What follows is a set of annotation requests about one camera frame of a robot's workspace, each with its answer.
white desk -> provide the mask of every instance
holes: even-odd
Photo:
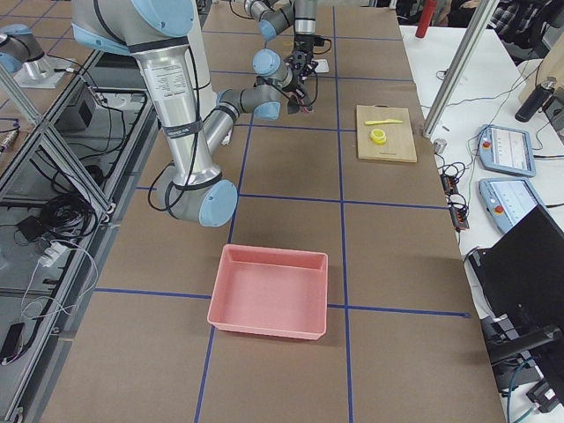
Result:
[[[464,35],[464,30],[430,27],[424,39],[416,38],[415,30],[415,26],[401,27],[413,79],[417,84],[423,113],[426,115],[429,110],[428,107],[433,104],[434,97],[442,83],[436,76],[437,71],[444,71],[450,66],[452,57]],[[534,68],[531,67],[525,70],[523,74],[526,76],[532,71],[534,71]],[[519,71],[501,45],[495,32],[486,30],[449,103],[456,103],[464,99],[495,97],[500,93],[509,91],[512,85],[521,81]],[[471,155],[468,152],[468,140],[473,137],[470,146],[474,148],[476,145],[475,136],[478,134],[479,128],[489,123],[527,130],[531,134],[533,147],[538,147],[535,133],[548,121],[544,114],[536,114],[527,123],[521,123],[515,119],[515,112],[521,106],[518,95],[523,88],[524,83],[511,93],[504,94],[495,100],[476,100],[457,106],[449,106],[431,136],[432,140],[438,137],[447,140],[448,145],[442,155],[446,163],[453,161],[469,163]],[[492,122],[504,101],[503,107]],[[538,137],[544,148],[535,153],[542,155],[564,154],[564,145],[550,125],[543,128]],[[564,181],[564,161],[536,160],[535,165],[537,175],[531,179],[531,182],[545,204],[564,202],[564,189],[561,188],[561,182]],[[477,246],[491,247],[501,238],[501,233],[487,215],[478,193],[478,181],[480,179],[500,176],[503,176],[503,174],[485,170],[478,160],[473,174],[471,171],[466,171],[458,184],[459,191],[470,203],[468,218],[470,229],[461,233],[460,251],[463,255]],[[564,228],[564,207],[550,209],[550,214],[560,227]],[[488,309],[483,301],[479,283],[468,267],[467,265],[467,274],[474,293],[474,300],[480,317],[482,317],[488,314]],[[531,402],[524,395],[530,386],[532,384],[524,385],[513,394],[511,398],[512,420],[517,419],[531,406]],[[564,421],[564,407],[559,405],[549,414],[534,412],[526,421],[531,423],[561,423]]]

computer monitor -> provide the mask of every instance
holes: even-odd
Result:
[[[564,330],[564,232],[536,206],[480,259],[480,283],[495,315],[519,335],[547,325]],[[564,340],[530,350],[564,404]]]

wooden board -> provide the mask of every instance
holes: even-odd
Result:
[[[398,119],[403,123],[365,125],[365,121]],[[379,128],[386,133],[386,144],[376,145],[370,139],[370,131]],[[359,159],[416,162],[409,111],[406,108],[356,107],[356,138]]]

pink plastic tray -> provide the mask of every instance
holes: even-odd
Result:
[[[208,322],[220,330],[319,339],[327,324],[327,255],[227,244]]]

electronic equipment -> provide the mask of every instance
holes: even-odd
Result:
[[[537,173],[531,137],[525,130],[487,125],[479,133],[478,153],[488,170],[529,177]]]
[[[490,249],[469,256],[495,315],[507,315],[520,338],[564,330],[564,232],[537,205]],[[525,346],[554,395],[564,401],[564,340]]]
[[[493,222],[504,234],[537,204],[545,206],[527,178],[482,179],[478,187]]]

